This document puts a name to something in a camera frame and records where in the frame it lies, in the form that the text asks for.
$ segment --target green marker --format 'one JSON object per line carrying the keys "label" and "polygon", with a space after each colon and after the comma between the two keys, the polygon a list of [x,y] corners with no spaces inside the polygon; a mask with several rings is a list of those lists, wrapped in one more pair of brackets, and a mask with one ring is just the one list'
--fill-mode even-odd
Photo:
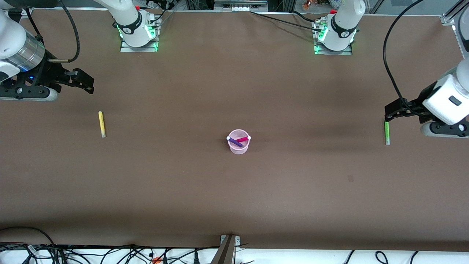
{"label": "green marker", "polygon": [[386,146],[389,146],[391,144],[389,140],[389,122],[384,121],[384,138],[386,140]]}

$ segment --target yellow marker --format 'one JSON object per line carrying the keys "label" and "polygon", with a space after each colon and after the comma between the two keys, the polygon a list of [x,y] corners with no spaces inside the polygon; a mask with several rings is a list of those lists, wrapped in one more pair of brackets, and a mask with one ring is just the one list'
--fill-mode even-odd
{"label": "yellow marker", "polygon": [[105,138],[106,137],[106,129],[104,128],[104,117],[103,117],[103,112],[99,111],[99,126],[101,127],[101,137]]}

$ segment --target brown table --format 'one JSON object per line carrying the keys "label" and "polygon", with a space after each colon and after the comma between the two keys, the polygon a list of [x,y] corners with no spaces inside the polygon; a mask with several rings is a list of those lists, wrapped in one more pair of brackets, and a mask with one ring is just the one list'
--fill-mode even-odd
{"label": "brown table", "polygon": [[[412,117],[384,145],[394,17],[365,16],[354,55],[325,56],[310,31],[247,12],[176,13],[158,52],[120,53],[108,12],[71,13],[82,50],[66,67],[92,75],[95,94],[0,102],[1,226],[64,244],[201,247],[236,233],[257,248],[468,249],[469,141],[425,137]],[[46,48],[72,57],[63,11],[34,18]],[[461,59],[435,16],[403,18],[389,40],[409,99]],[[240,156],[224,140],[236,128],[252,136]]]}

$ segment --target purple marker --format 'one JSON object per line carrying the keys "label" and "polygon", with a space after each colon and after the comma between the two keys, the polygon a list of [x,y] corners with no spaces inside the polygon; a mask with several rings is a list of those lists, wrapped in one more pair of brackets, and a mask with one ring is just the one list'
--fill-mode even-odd
{"label": "purple marker", "polygon": [[232,139],[232,138],[230,138],[230,137],[227,137],[227,140],[230,141],[231,143],[237,145],[237,146],[240,147],[240,148],[243,147],[243,145],[242,145],[241,143],[239,143],[238,141],[236,141],[236,140],[234,140],[234,139]]}

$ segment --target marker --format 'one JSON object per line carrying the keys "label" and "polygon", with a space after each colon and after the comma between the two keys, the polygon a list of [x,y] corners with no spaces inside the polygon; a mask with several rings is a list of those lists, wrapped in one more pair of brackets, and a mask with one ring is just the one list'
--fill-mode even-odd
{"label": "marker", "polygon": [[389,122],[384,121],[384,138],[386,140],[386,146],[389,146],[391,144],[391,141],[389,140]]}
{"label": "marker", "polygon": [[244,137],[244,138],[240,138],[240,139],[237,139],[236,141],[238,141],[238,142],[243,142],[243,141],[248,141],[248,140],[251,140],[251,136],[247,136],[247,137]]}
{"label": "marker", "polygon": [[104,128],[104,117],[103,117],[103,112],[99,111],[99,126],[101,127],[101,137],[105,138],[106,137],[106,129]]}
{"label": "marker", "polygon": [[240,147],[240,148],[243,147],[243,145],[242,145],[241,143],[239,143],[238,141],[236,141],[236,140],[234,140],[234,139],[232,139],[232,138],[230,138],[230,137],[227,137],[227,140],[230,141],[231,143],[237,145],[237,146]]}

